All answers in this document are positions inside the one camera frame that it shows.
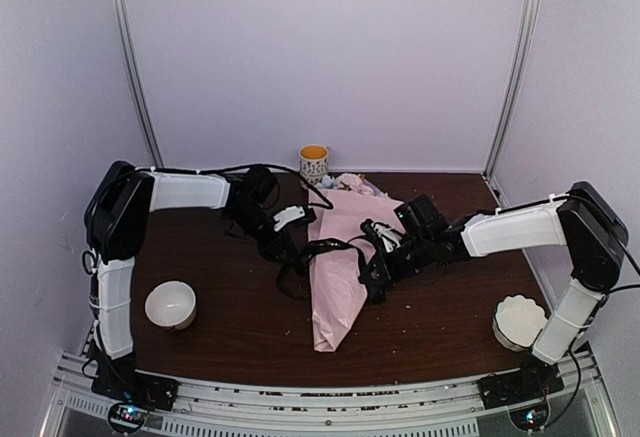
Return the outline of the black lettered ribbon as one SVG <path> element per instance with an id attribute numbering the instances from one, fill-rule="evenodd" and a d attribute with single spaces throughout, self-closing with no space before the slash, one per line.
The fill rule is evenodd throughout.
<path id="1" fill-rule="evenodd" d="M 353 244 L 355 240 L 369 243 L 374 253 L 367 258 L 364 251 Z M 367 300 L 371 304 L 382 304 L 386 301 L 386 289 L 391 285 L 391 277 L 384 259 L 384 246 L 369 237 L 359 235 L 349 241 L 337 238 L 327 238 L 309 241 L 300 251 L 295 251 L 292 256 L 285 254 L 284 261 L 276 278 L 276 286 L 285 296 L 295 300 L 308 300 L 309 295 L 296 294 L 285 285 L 285 278 L 291 270 L 297 275 L 304 276 L 309 273 L 311 261 L 319 255 L 330 252 L 355 250 L 357 252 L 358 282 L 367 292 Z"/>

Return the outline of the purple pink wrapping paper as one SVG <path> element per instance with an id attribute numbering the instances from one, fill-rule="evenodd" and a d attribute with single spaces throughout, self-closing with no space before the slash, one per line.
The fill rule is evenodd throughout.
<path id="1" fill-rule="evenodd" d="M 372 190 L 370 195 L 337 188 L 336 178 L 326 176 L 319 190 L 333 204 L 331 210 L 321 209 L 317 220 L 309 225 L 310 241 L 337 238 L 349 241 L 361 234 L 360 225 L 366 219 L 383 222 L 397 231 L 402 226 L 394 209 L 398 200 L 379 191 L 364 180 Z M 375 249 L 366 241 L 355 240 L 367 258 Z M 311 322 L 314 350 L 334 352 L 354 325 L 367 300 L 365 287 L 358 282 L 355 250 L 319 255 L 310 264 Z"/>

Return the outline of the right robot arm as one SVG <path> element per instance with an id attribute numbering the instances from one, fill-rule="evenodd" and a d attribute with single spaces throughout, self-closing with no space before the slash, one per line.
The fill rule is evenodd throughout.
<path id="1" fill-rule="evenodd" d="M 479 208 L 493 208 L 493 198 L 479 174 L 373 173 L 375 185 L 397 200 L 428 194 L 448 219 Z M 504 252 L 449 267 L 428 267 L 405 279 L 381 305 L 366 305 L 354 329 L 351 384 L 395 385 L 443 381 L 516 369 L 532 360 L 526 352 L 504 349 L 493 337 L 491 314 L 506 295 L 542 299 L 542 284 L 525 270 L 525 254 Z M 639 407 L 639 352 L 621 348 L 627 338 L 620 322 L 606 327 L 605 317 L 630 304 L 639 291 L 616 293 L 618 307 L 603 310 L 588 337 L 615 397 Z M 605 340 L 620 349 L 609 349 Z"/>

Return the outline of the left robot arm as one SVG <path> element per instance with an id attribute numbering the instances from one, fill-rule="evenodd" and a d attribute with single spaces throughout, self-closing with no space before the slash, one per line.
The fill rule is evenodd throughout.
<path id="1" fill-rule="evenodd" d="M 220 210 L 252 238 L 267 261 L 301 273 L 299 251 L 289 229 L 309 224 L 316 214 L 294 205 L 269 214 L 265 201 L 278 186 L 271 165 L 221 170 L 156 169 L 114 162 L 84 215 L 88 249 L 83 256 L 91 277 L 93 358 L 98 395 L 145 409 L 169 410 L 176 380 L 138 372 L 131 333 L 131 279 L 151 213 L 167 209 Z"/>

